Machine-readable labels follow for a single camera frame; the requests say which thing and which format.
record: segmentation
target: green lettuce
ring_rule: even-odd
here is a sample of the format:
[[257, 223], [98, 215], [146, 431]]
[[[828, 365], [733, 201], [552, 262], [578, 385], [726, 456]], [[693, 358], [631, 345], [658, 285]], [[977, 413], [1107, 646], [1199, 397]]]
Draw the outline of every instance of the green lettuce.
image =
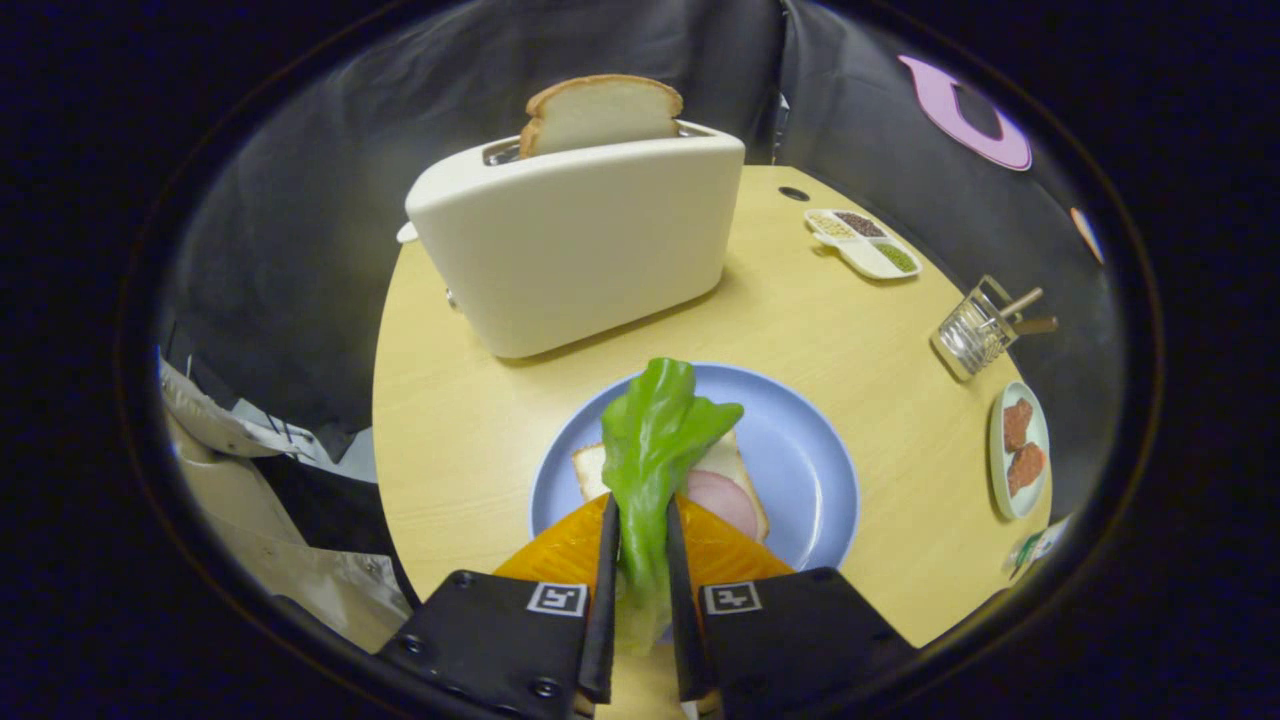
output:
[[646, 655], [671, 623], [667, 503], [690, 468], [742, 416], [694, 396], [694, 366], [658, 357], [604, 410], [604, 484], [618, 503], [614, 643]]

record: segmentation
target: toaster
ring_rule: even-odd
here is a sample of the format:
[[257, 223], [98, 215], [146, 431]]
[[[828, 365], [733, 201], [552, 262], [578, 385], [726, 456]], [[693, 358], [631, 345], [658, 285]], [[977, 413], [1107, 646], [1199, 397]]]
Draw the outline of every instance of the toaster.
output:
[[426, 249], [480, 342], [526, 357], [712, 291], [745, 147], [678, 135], [518, 158], [508, 137], [445, 158], [404, 200], [401, 242]]

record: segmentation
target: small plate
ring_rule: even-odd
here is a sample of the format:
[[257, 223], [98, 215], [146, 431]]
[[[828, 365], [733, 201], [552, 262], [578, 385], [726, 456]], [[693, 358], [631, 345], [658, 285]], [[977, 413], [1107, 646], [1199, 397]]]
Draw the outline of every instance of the small plate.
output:
[[[860, 500], [854, 461], [836, 429], [808, 400], [759, 373], [694, 363], [694, 374], [698, 395], [746, 410], [735, 429], [769, 519], [765, 547], [795, 570], [840, 568], [854, 541]], [[552, 442], [529, 501], [534, 536], [582, 505], [573, 451], [600, 442], [600, 415], [628, 382], [589, 400]]]
[[[840, 213], [852, 213], [859, 218], [863, 218], [868, 223], [876, 225], [878, 229], [884, 231], [883, 223], [879, 220], [858, 213], [854, 210], [840, 210]], [[859, 273], [874, 278], [874, 279], [897, 279], [897, 278], [910, 278], [913, 275], [920, 274], [920, 259], [911, 252], [909, 247], [897, 241], [888, 231], [884, 231], [882, 236], [864, 236], [858, 232], [858, 228], [845, 223], [836, 217], [836, 210], [805, 210], [805, 222], [814, 231], [813, 237], [823, 245], [829, 245], [840, 251], [840, 254], [854, 266]], [[887, 245], [896, 247], [904, 255], [911, 259], [915, 264], [914, 270], [902, 272], [897, 269], [888, 258], [881, 252], [877, 246]]]
[[[1044, 451], [1044, 469], [1036, 477], [1036, 482], [1009, 496], [1009, 466], [1014, 462], [1014, 454], [1005, 452], [1005, 407], [1011, 407], [1019, 400], [1025, 398], [1032, 404], [1032, 421], [1027, 425], [1027, 442], [1034, 442]], [[1019, 382], [1005, 386], [1005, 389], [996, 396], [996, 402], [991, 406], [991, 433], [988, 436], [988, 448], [991, 457], [991, 486], [996, 492], [996, 505], [1006, 518], [1025, 518], [1036, 501], [1039, 500], [1041, 491], [1044, 489], [1044, 478], [1048, 475], [1052, 456], [1048, 448], [1048, 424], [1044, 423], [1044, 410], [1039, 406], [1039, 400], [1032, 388]]]

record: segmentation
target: round table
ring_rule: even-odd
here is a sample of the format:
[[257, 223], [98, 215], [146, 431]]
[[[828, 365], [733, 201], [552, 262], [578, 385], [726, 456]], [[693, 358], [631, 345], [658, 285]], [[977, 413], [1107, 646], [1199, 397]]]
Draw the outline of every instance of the round table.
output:
[[[1048, 479], [1025, 518], [1005, 520], [991, 489], [991, 407], [1021, 377], [1006, 354], [956, 382], [929, 336], [961, 291], [923, 256], [913, 279], [859, 275], [813, 238], [813, 208], [870, 215], [794, 168], [745, 167], [712, 293], [525, 360], [490, 355], [445, 301], [421, 243], [406, 245], [378, 340], [374, 454], [387, 525], [417, 592], [428, 597], [457, 569], [492, 571], [529, 542], [534, 473], [557, 432], [654, 356], [749, 368], [831, 420], [861, 492], [840, 570], [913, 646], [1009, 587], [1001, 565], [1047, 525], [1052, 496]], [[618, 657], [613, 685], [599, 716], [684, 716], [671, 646]]]

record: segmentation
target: glass cup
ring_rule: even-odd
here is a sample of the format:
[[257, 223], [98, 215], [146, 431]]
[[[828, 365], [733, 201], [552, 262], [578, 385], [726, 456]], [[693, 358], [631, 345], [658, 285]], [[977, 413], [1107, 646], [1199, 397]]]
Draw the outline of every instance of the glass cup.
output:
[[1000, 309], [1012, 300], [991, 275], [982, 275], [960, 305], [938, 325], [929, 338], [938, 357], [960, 382], [966, 382], [1000, 357], [1015, 340], [1011, 323], [1021, 319], [1021, 313], [1000, 316]]

